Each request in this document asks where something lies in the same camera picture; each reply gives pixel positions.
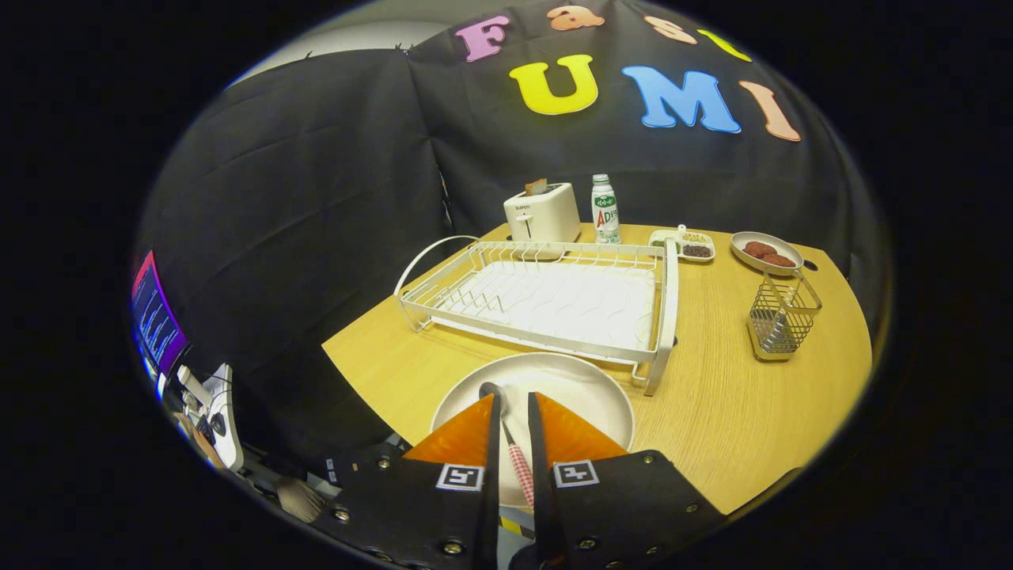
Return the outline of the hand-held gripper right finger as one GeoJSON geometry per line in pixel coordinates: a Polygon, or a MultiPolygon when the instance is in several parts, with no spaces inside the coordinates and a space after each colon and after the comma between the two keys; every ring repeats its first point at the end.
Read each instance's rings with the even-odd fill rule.
{"type": "Polygon", "coordinates": [[[629,452],[546,394],[528,396],[543,569],[658,569],[724,514],[658,450],[629,452]]]}

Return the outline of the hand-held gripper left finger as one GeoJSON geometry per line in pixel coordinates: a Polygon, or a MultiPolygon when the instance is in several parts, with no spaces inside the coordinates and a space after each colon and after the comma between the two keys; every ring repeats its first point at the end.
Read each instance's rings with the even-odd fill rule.
{"type": "Polygon", "coordinates": [[[495,569],[500,411],[488,394],[411,450],[336,459],[339,494],[313,528],[384,568],[495,569]]]}

